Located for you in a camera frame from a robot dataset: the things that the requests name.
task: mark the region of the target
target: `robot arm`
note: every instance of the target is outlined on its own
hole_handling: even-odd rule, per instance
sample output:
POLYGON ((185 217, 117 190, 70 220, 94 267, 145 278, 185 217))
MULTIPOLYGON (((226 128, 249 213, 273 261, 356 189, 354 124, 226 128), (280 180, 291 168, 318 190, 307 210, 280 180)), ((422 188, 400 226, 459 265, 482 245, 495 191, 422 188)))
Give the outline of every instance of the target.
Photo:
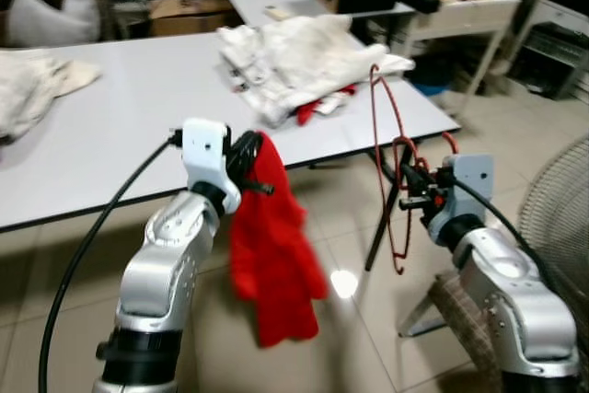
POLYGON ((233 213, 240 190, 271 187, 245 181, 261 137, 245 133, 234 146, 230 131, 191 119, 182 128, 188 190, 154 214, 144 244, 121 282, 115 329, 97 349, 105 361, 94 393, 176 393, 176 362, 199 268, 211 253, 219 218, 233 213))
POLYGON ((491 158, 450 156, 434 177, 407 168, 410 197, 401 208, 423 209, 433 242, 452 252, 462 286, 488 321, 507 391, 576 391, 579 357, 569 308, 521 249, 482 223, 485 208, 445 179, 459 179, 488 200, 491 158))

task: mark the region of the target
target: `red towel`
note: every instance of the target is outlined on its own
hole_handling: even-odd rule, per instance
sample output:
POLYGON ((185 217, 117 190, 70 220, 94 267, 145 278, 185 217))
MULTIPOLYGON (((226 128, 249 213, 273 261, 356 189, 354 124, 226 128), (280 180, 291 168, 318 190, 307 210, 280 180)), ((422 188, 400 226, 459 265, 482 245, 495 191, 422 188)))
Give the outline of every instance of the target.
POLYGON ((264 141, 248 178, 273 195, 244 192, 231 225, 231 279, 237 295, 256 303, 260 345, 318 333, 311 299, 325 298, 323 272, 303 234, 305 210, 290 192, 283 162, 264 141))

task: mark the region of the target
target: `tiled floor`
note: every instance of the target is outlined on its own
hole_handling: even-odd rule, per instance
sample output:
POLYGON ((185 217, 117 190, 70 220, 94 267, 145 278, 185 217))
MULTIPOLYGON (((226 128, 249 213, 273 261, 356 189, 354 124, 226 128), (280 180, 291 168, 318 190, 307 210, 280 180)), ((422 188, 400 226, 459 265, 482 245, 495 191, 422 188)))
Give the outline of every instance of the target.
MULTIPOLYGON (((580 101, 554 102, 521 87, 504 96, 474 98, 461 117, 463 152, 495 158, 496 204, 512 220, 529 181, 558 150, 589 127, 580 101)), ((434 140, 422 151, 433 164, 447 152, 434 140)), ((251 307, 238 302, 228 280, 224 222, 194 296, 179 362, 182 392, 480 392, 484 379, 448 329, 420 338, 397 336, 397 324, 424 295, 450 255, 413 227, 405 274, 392 269, 387 243, 370 274, 363 272, 380 212, 375 168, 364 157, 290 174, 308 209, 306 232, 326 274, 348 270, 359 279, 353 298, 331 291, 316 302, 320 326, 312 341, 259 350, 251 307)), ((51 392, 91 390, 100 373, 94 351, 112 327, 121 271, 140 246, 143 224, 165 201, 118 210, 102 230, 64 302, 52 347, 51 392)), ((34 393, 44 319, 64 266, 95 215, 0 236, 0 393, 34 393)), ((404 235, 395 212, 393 231, 404 235)))

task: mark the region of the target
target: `black cable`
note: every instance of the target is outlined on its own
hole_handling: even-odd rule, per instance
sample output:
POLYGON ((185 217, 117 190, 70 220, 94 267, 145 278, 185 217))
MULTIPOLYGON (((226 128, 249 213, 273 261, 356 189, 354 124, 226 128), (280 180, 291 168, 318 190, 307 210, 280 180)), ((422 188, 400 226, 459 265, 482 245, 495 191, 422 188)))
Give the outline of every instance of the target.
POLYGON ((499 221, 501 221, 501 223, 505 227, 507 227, 507 230, 509 230, 511 232, 511 234, 514 236, 515 240, 519 243, 522 250, 537 265, 540 276, 542 277, 542 280, 544 280, 544 283, 546 284, 547 288, 550 289, 552 292, 556 293, 556 290, 554 289, 554 287, 555 287, 554 282, 550 278, 548 268, 544 264, 544 261, 542 261, 542 259, 537 255, 536 251, 530 247, 530 245, 527 243, 527 241, 525 241, 525 238, 522 237, 522 234, 520 234, 517 231, 517 229, 514 227, 514 225, 512 225, 512 223, 507 218, 505 218, 505 215, 503 215, 501 213, 501 211, 499 209, 497 209, 497 207, 495 207, 489 200, 487 200, 480 193, 478 193, 477 191, 472 189, 470 186, 468 186, 467 183, 460 181, 456 177, 449 177, 448 180, 451 184, 454 184, 458 188, 462 189, 464 192, 468 193, 472 198, 474 198, 475 200, 480 202, 483 206, 485 206, 487 209, 489 209, 489 212, 491 212, 493 215, 495 215, 497 217, 497 219, 499 221))
POLYGON ((67 269, 65 270, 64 277, 60 282, 59 289, 55 294, 53 299, 52 308, 49 312, 49 316, 47 317, 47 322, 45 323, 45 331, 43 332, 43 339, 41 341, 40 346, 40 356, 39 356, 39 377, 38 377, 38 393, 47 393, 47 365, 49 362, 49 350, 51 347, 53 330, 55 328, 55 322, 57 321, 57 315, 59 314, 59 309, 62 305, 62 302, 65 297, 65 292, 67 291, 70 282, 74 276, 75 269, 79 265, 80 261, 88 252, 90 245, 92 244, 92 240, 96 236, 98 230, 104 224, 104 221, 109 216, 110 212, 115 208, 117 202, 121 199, 122 195, 131 187, 133 182, 139 177, 144 170, 162 153, 166 148, 170 145, 181 145, 181 132, 176 131, 174 135, 170 136, 162 145, 160 145, 154 153, 149 156, 142 164, 139 166, 134 173, 123 183, 121 188, 117 191, 117 193, 112 197, 109 204, 102 210, 102 213, 98 217, 98 220, 94 223, 94 225, 90 228, 84 240, 78 247, 77 251, 75 252, 74 256, 70 260, 69 264, 67 265, 67 269))

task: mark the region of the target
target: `white towel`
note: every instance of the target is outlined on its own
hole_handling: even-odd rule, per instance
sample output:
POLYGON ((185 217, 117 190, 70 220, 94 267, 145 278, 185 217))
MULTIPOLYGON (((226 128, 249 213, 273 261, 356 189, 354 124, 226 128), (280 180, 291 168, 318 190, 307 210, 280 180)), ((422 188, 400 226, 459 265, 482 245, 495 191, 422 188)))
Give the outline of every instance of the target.
POLYGON ((373 64, 380 75, 413 69, 384 45, 358 49, 348 16, 293 17, 254 29, 221 28, 225 60, 245 78, 243 97, 271 126, 295 108, 364 81, 373 64))
POLYGON ((53 100, 93 82, 92 64, 63 61, 45 50, 0 51, 0 139, 16 140, 53 100))

